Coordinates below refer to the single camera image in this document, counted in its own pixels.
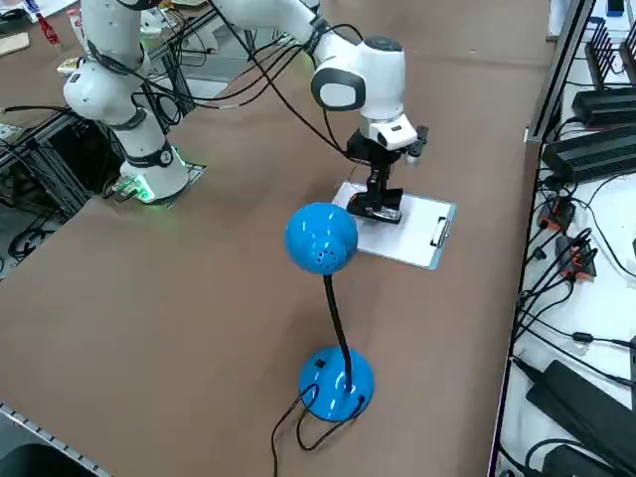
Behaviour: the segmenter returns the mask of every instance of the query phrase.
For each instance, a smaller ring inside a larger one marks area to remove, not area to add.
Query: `white table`
[[[602,1],[597,2],[594,13],[597,9],[604,9]],[[612,41],[620,43],[627,31],[610,28]],[[576,57],[584,58],[584,43],[579,47]],[[622,62],[617,55],[615,68],[620,70]],[[591,76],[587,68],[587,62],[574,60],[570,69],[569,81],[579,83],[591,83]],[[606,82],[629,82],[627,74],[615,75],[610,72]],[[584,89],[593,87],[581,87],[567,84],[563,91],[563,108],[561,121],[573,116],[571,104],[576,93]],[[568,124],[563,130],[561,137],[569,138],[576,135],[589,134],[593,132],[580,131],[580,124]],[[541,177],[550,175],[550,171],[542,171]],[[604,179],[582,184],[576,190],[574,197],[587,202],[597,187]],[[543,202],[545,199],[542,193],[537,193],[535,204]],[[605,185],[596,194],[591,207],[596,214],[598,224],[605,233],[612,248],[620,258],[623,265],[636,273],[636,256],[632,241],[636,238],[636,215],[633,213],[633,205],[636,204],[636,174],[615,179]],[[636,278],[630,277],[619,270],[607,251],[598,229],[594,225],[591,213],[585,210],[580,204],[576,205],[574,220],[570,225],[567,234],[575,237],[581,230],[590,227],[592,229],[591,246],[598,248],[599,252],[594,260],[597,277],[591,283],[577,283],[568,301],[559,305],[541,316],[542,321],[546,321],[554,327],[567,333],[582,331],[591,333],[596,338],[617,338],[630,341],[636,335],[636,320],[634,320],[634,309],[636,309]],[[537,211],[533,216],[533,224],[530,237],[539,229],[537,226]],[[529,247],[529,253],[546,240],[552,231],[543,231],[541,235]],[[530,289],[537,282],[539,277],[550,266],[556,257],[555,241],[553,240],[544,248],[548,257],[542,261],[533,259],[526,268],[524,276],[524,289]],[[567,285],[546,292],[537,301],[531,312],[537,312],[544,306],[560,300],[567,294]],[[559,347],[571,354],[583,359],[590,365],[623,378],[630,378],[630,353],[625,348],[614,345],[592,343],[581,346],[571,339],[561,336],[551,331],[540,323],[535,323],[533,331],[544,338],[550,340]],[[631,390],[616,385],[597,373],[576,363],[557,350],[549,347],[538,338],[526,332],[516,343],[514,354],[521,357],[526,363],[544,370],[553,360],[559,360],[581,374],[587,380],[613,396],[619,402],[632,408]],[[504,417],[501,430],[501,443],[504,448],[518,462],[524,463],[528,450],[537,442],[547,438],[570,438],[564,429],[552,421],[549,417],[538,410],[533,404],[526,400],[526,393],[532,383],[515,366],[511,366],[510,380],[507,393],[505,395]],[[543,460],[548,452],[554,449],[555,445],[547,445],[541,448],[534,455],[531,466],[541,470]],[[499,457],[499,471],[513,470],[518,475],[518,471],[503,456]]]

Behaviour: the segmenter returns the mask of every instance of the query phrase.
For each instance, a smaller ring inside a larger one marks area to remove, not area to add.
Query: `green led light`
[[[148,186],[146,179],[143,176],[139,175],[135,177],[134,183],[139,189],[139,192],[137,193],[137,199],[142,202],[152,202],[155,198],[155,194]]]

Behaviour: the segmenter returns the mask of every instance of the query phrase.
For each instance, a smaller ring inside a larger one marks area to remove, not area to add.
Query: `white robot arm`
[[[145,189],[146,197],[138,196],[143,202],[172,196],[188,182],[186,167],[174,157],[157,119],[130,99],[143,81],[129,72],[145,78],[150,71],[139,45],[140,12],[159,3],[81,0],[91,60],[65,86],[75,112],[101,121],[121,141],[128,156],[122,176]],[[300,0],[216,0],[215,5],[239,27],[277,29],[293,36],[317,64],[311,90],[318,104],[332,111],[360,110],[363,121],[357,134],[391,153],[391,161],[421,142],[403,112],[405,58],[395,40],[373,37],[353,45]],[[362,152],[362,159],[373,164],[368,152]],[[382,206],[374,204],[378,210]]]
[[[397,41],[373,37],[355,46],[331,31],[300,0],[216,0],[215,4],[240,27],[282,30],[308,46],[318,65],[311,82],[316,102],[331,111],[360,109],[365,137],[390,151],[417,140],[403,113],[406,61]]]

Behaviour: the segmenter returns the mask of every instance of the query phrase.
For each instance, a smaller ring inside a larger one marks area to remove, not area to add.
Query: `brown table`
[[[438,270],[359,254],[335,277],[376,394],[314,454],[284,427],[280,475],[483,475],[536,168],[523,131],[551,53],[548,2],[334,0],[325,11],[401,40],[407,113],[430,133],[418,168],[399,165],[392,184],[458,209]],[[309,79],[297,62],[280,87],[318,124]],[[342,142],[358,117],[332,114]],[[286,256],[284,227],[331,200],[352,166],[273,94],[197,110],[171,139],[209,166],[173,209],[93,200],[0,285],[0,399],[118,476],[268,475],[269,433],[300,367],[335,343],[321,280]]]

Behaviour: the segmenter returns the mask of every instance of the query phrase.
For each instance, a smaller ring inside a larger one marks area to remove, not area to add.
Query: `blue desk lamp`
[[[301,268],[323,275],[327,302],[340,347],[315,353],[300,374],[305,407],[316,417],[344,422],[367,408],[374,393],[369,362],[349,350],[342,329],[331,276],[349,263],[358,246],[354,219],[333,204],[310,204],[296,212],[285,233],[285,245]]]

